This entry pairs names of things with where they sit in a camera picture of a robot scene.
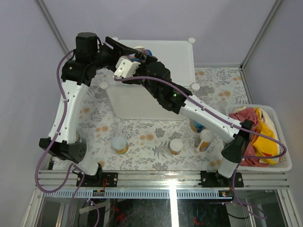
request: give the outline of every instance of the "white wall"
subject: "white wall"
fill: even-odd
[[[195,65],[240,65],[275,0],[44,0],[72,48],[77,33],[139,40],[195,38]]]
[[[303,1],[286,0],[246,68],[257,104],[277,112],[291,155],[287,173],[303,219]]]
[[[21,224],[59,102],[63,53],[34,0],[0,1],[0,225]]]

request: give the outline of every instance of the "plastic laundry basket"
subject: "plastic laundry basket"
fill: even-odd
[[[266,105],[250,105],[250,104],[234,104],[227,105],[225,108],[226,115],[233,112],[234,109],[239,108],[241,106],[245,106],[247,108],[262,108],[269,115],[270,119],[273,121],[275,125],[275,129],[278,135],[278,140],[286,145],[284,135],[282,133],[282,129],[276,115],[276,112],[273,108]],[[282,153],[283,148],[280,147],[279,154]],[[285,155],[281,157],[281,161],[275,165],[268,165],[268,167],[252,167],[252,166],[240,166],[239,170],[250,170],[250,171],[261,171],[261,172],[286,172],[292,168],[292,161],[290,159],[289,151]]]

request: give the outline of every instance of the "floral tablecloth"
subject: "floral tablecloth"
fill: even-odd
[[[228,104],[247,103],[238,68],[196,68],[196,82],[201,86],[197,97],[225,113]],[[123,120],[115,117],[106,91],[99,84],[106,71],[98,71],[84,97],[79,114],[78,132],[86,140],[89,152],[104,170],[216,170],[221,162],[223,141],[215,136],[205,152],[196,152],[194,133],[189,119],[184,121]],[[126,136],[129,149],[117,154],[111,139]],[[185,147],[172,155],[169,142],[181,139]],[[69,163],[55,159],[53,169],[67,169]]]

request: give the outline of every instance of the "yellow cloth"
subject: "yellow cloth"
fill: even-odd
[[[275,139],[274,133],[265,125],[264,122],[262,122],[262,115],[259,108],[254,109],[258,119],[259,119],[259,125],[256,128],[256,132],[261,133],[263,135],[269,136],[273,139]],[[275,156],[278,154],[277,146],[274,141],[268,140],[266,138],[263,138],[261,136],[255,135],[253,140],[251,141],[252,146],[255,148],[256,156]],[[264,162],[269,164],[276,164],[276,160],[273,159],[262,159]]]

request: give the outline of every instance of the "pink cloth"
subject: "pink cloth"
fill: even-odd
[[[245,119],[252,121],[252,130],[255,131],[259,125],[258,116],[253,108],[246,108],[237,113],[230,113],[229,117],[243,122]],[[245,156],[255,156],[255,149],[251,143],[246,148],[244,153]],[[241,161],[240,166],[254,166],[254,167],[267,167],[268,164],[260,163],[257,158],[246,158],[244,161]]]

